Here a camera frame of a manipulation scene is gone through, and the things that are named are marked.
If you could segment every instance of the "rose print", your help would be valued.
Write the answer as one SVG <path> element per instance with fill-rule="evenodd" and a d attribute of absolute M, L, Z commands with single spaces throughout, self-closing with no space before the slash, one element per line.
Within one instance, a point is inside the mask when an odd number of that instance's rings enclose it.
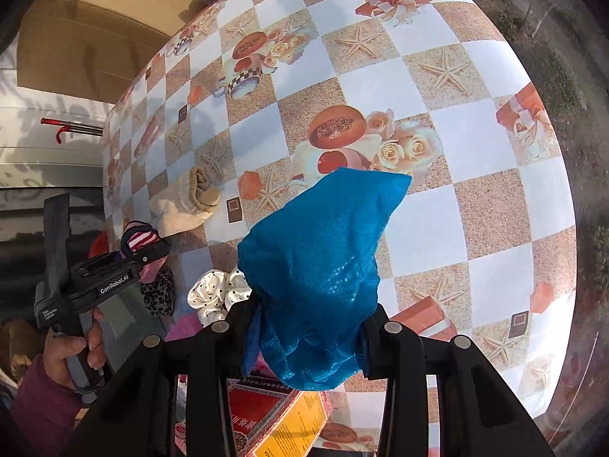
<path fill-rule="evenodd" d="M 366 133 L 380 134 L 383 141 L 386 141 L 394 135 L 394 112 L 388 109 L 386 113 L 382 111 L 373 111 L 366 117 Z"/>
<path fill-rule="evenodd" d="M 412 175 L 429 168 L 435 157 L 442 154 L 442 142 L 434 129 L 418 120 L 403 121 L 395 129 L 393 139 L 378 147 L 373 169 Z"/>
<path fill-rule="evenodd" d="M 275 67 L 278 61 L 293 64 L 299 59 L 305 47 L 309 44 L 315 29 L 306 26 L 296 26 L 292 29 L 275 29 L 267 35 L 267 42 L 275 42 L 267 53 L 264 64 Z"/>
<path fill-rule="evenodd" d="M 404 148 L 393 139 L 384 141 L 379 146 L 376 158 L 381 167 L 394 171 L 400 160 L 404 159 Z"/>

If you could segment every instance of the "starfish print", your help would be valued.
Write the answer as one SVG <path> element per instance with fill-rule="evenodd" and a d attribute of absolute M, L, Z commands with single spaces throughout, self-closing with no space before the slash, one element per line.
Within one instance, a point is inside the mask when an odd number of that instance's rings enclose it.
<path fill-rule="evenodd" d="M 214 142 L 211 145 L 211 152 L 209 155 L 201 153 L 199 157 L 205 163 L 205 175 L 209 175 L 209 172 L 215 170 L 218 177 L 222 178 L 222 168 L 220 166 L 220 158 L 228 151 L 228 146 L 224 146 L 220 152 L 218 152 L 218 139 L 215 137 Z"/>
<path fill-rule="evenodd" d="M 465 292 L 462 290 L 454 291 L 454 292 L 445 292 L 444 285 L 446 284 L 446 272 L 442 273 L 440 277 L 440 281 L 436 286 L 435 290 L 429 294 L 434 301 L 436 301 L 440 306 L 447 306 L 449 302 L 454 299 L 461 297 Z M 417 298 L 417 300 L 425 299 L 427 294 L 421 294 L 417 292 L 415 289 L 410 289 L 410 293 Z"/>
<path fill-rule="evenodd" d="M 435 82 L 433 88 L 431 88 L 431 92 L 433 94 L 436 93 L 438 91 L 438 89 L 440 89 L 446 83 L 446 81 L 450 81 L 456 87 L 458 87 L 459 90 L 461 90 L 463 93 L 465 93 L 465 94 L 467 94 L 467 96 L 469 96 L 470 91 L 465 89 L 464 85 L 462 85 L 461 82 L 459 82 L 459 79 L 457 79 L 457 77 L 455 77 L 456 74 L 458 74 L 459 72 L 461 72 L 462 70 L 466 69 L 469 66 L 470 66 L 470 64 L 468 64 L 468 63 L 460 63 L 459 65 L 450 67 L 448 65 L 448 58 L 446 57 L 446 50 L 442 50 L 442 65 L 440 65 L 439 67 L 432 66 L 432 65 L 425 65 L 425 64 L 421 63 L 421 67 L 424 68 L 425 70 L 440 74 L 440 76 L 438 77 L 437 81 Z"/>
<path fill-rule="evenodd" d="M 294 22 L 294 18 L 293 17 L 289 17 L 287 19 L 287 22 L 283 26 L 283 32 L 284 33 L 288 33 L 290 31 L 290 29 L 292 29 L 292 27 L 295 27 L 295 26 L 292 26 L 293 22 Z"/>
<path fill-rule="evenodd" d="M 365 51 L 373 58 L 379 58 L 379 56 L 376 53 L 374 53 L 374 51 L 371 50 L 366 43 L 369 41 L 372 41 L 374 38 L 378 38 L 380 35 L 381 35 L 381 33 L 376 33 L 376 34 L 371 34 L 369 36 L 362 37 L 362 27 L 358 25 L 355 28 L 355 36 L 353 36 L 352 39 L 334 38 L 334 41 L 336 41 L 340 44 L 351 45 L 349 50 L 345 53 L 345 56 L 343 56 L 342 61 L 345 61 L 347 58 L 349 58 L 351 55 L 355 54 L 359 50 Z"/>
<path fill-rule="evenodd" d="M 495 357 L 500 356 L 505 361 L 505 364 L 507 366 L 510 365 L 510 353 L 508 351 L 508 348 L 518 343 L 524 337 L 520 336 L 516 338 L 509 338 L 509 335 L 510 329 L 508 328 L 505 335 L 503 335 L 502 340 L 495 340 L 494 338 L 489 338 L 486 336 L 482 338 L 488 345 L 490 345 L 494 349 L 491 354 L 486 356 L 489 361 L 492 361 L 493 359 L 495 359 Z"/>
<path fill-rule="evenodd" d="M 276 201 L 275 196 L 277 196 L 282 190 L 285 190 L 285 184 L 274 188 L 272 187 L 271 180 L 274 172 L 275 169 L 273 168 L 269 170 L 269 175 L 267 175 L 264 187 L 260 189 L 260 192 L 258 192 L 258 197 L 261 198 L 261 201 L 258 203 L 258 206 L 254 211 L 254 216 L 256 216 L 258 212 L 266 206 L 268 206 L 272 211 L 277 211 L 281 206 Z"/>
<path fill-rule="evenodd" d="M 531 374 L 535 377 L 535 384 L 541 384 L 541 388 L 545 388 L 550 381 L 550 373 L 548 363 L 540 363 L 537 366 L 531 366 Z"/>
<path fill-rule="evenodd" d="M 226 28 L 226 30 L 231 33 L 230 36 L 228 36 L 228 39 L 233 39 L 239 35 L 245 38 L 248 35 L 248 32 L 245 30 L 245 27 L 248 26 L 250 22 L 250 20 L 246 21 L 246 15 L 242 14 L 239 18 L 239 22 L 237 22 L 234 26 Z"/>
<path fill-rule="evenodd" d="M 174 151 L 176 148 L 178 148 L 180 152 L 184 151 L 184 138 L 187 136 L 187 133 L 188 132 L 184 128 L 184 125 L 179 123 L 173 132 L 168 135 L 170 140 L 173 142 L 171 145 L 172 151 Z"/>

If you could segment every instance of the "table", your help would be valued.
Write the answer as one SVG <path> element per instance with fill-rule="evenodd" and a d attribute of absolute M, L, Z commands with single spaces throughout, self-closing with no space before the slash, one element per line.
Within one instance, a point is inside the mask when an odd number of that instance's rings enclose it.
<path fill-rule="evenodd" d="M 471 0 L 220 0 L 151 60 L 104 134 L 111 240 L 195 164 L 220 189 L 219 209 L 172 238 L 176 316 L 203 272 L 229 271 L 249 229 L 327 173 L 412 175 L 376 253 L 379 302 L 422 315 L 419 334 L 470 336 L 532 416 L 547 408 L 575 300 L 571 193 L 537 91 Z M 316 445 L 376 448 L 384 390 L 361 375 L 333 390 L 342 434 Z M 428 392 L 436 449 L 433 377 Z"/>

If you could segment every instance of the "pink cloth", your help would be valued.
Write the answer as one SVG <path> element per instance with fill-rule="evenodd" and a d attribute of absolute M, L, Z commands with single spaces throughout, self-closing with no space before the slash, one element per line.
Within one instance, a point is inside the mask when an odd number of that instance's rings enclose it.
<path fill-rule="evenodd" d="M 199 321 L 197 311 L 193 311 L 192 313 L 185 314 L 175 322 L 175 325 L 165 336 L 165 341 L 170 342 L 171 340 L 192 337 L 202 328 L 203 325 Z"/>
<path fill-rule="evenodd" d="M 272 369 L 269 368 L 269 365 L 264 360 L 262 352 L 258 352 L 258 357 L 256 358 L 256 364 L 254 364 L 252 371 L 257 372 L 257 373 L 264 375 L 266 377 L 269 377 L 269 378 L 277 378 L 275 376 L 275 373 L 273 373 Z"/>
<path fill-rule="evenodd" d="M 56 457 L 65 450 L 81 408 L 72 390 L 48 377 L 38 355 L 23 376 L 10 415 L 36 455 Z"/>

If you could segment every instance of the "hand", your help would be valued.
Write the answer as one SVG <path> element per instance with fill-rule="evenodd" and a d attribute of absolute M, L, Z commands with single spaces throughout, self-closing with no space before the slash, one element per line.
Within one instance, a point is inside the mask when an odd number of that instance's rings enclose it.
<path fill-rule="evenodd" d="M 75 390 L 66 366 L 66 358 L 77 355 L 87 345 L 89 346 L 89 354 L 86 360 L 89 366 L 93 369 L 99 369 L 104 365 L 107 355 L 104 350 L 102 327 L 99 324 L 102 319 L 104 319 L 104 314 L 99 308 L 93 308 L 93 326 L 86 334 L 86 340 L 83 337 L 71 337 L 69 335 L 53 337 L 53 330 L 49 330 L 42 356 L 45 372 L 51 380 Z"/>

